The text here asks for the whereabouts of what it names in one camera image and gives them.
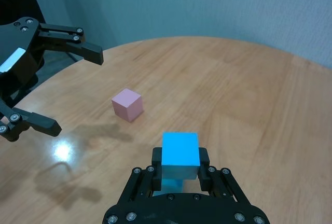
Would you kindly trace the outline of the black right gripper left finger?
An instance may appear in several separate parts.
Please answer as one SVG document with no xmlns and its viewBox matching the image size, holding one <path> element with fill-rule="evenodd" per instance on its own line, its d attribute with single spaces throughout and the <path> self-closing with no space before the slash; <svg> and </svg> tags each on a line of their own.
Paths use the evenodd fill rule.
<svg viewBox="0 0 332 224">
<path fill-rule="evenodd" d="M 146 169 L 140 167 L 132 169 L 118 204 L 150 198 L 155 191 L 161 190 L 161 155 L 162 148 L 155 147 L 152 152 L 151 165 L 147 166 Z"/>
</svg>

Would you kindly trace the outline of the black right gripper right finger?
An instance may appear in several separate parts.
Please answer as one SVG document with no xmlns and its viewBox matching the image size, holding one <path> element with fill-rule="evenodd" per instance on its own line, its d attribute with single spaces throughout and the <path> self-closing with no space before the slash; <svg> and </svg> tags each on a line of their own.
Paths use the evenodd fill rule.
<svg viewBox="0 0 332 224">
<path fill-rule="evenodd" d="M 249 204 L 248 198 L 229 168 L 223 167 L 218 170 L 216 167 L 211 166 L 206 148 L 199 148 L 199 158 L 198 179 L 202 191 L 208 192 L 211 197 Z"/>
</svg>

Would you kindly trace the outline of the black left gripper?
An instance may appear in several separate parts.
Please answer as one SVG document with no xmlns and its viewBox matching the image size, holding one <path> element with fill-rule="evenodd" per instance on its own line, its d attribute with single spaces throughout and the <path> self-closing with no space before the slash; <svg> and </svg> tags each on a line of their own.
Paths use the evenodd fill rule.
<svg viewBox="0 0 332 224">
<path fill-rule="evenodd" d="M 1 136 L 10 142 L 29 128 L 53 137 L 62 131 L 56 120 L 14 107 L 38 83 L 45 50 L 73 53 L 97 65 L 104 62 L 102 47 L 86 42 L 80 27 L 45 24 L 31 17 L 1 25 L 1 119 L 9 121 L 1 121 Z"/>
</svg>

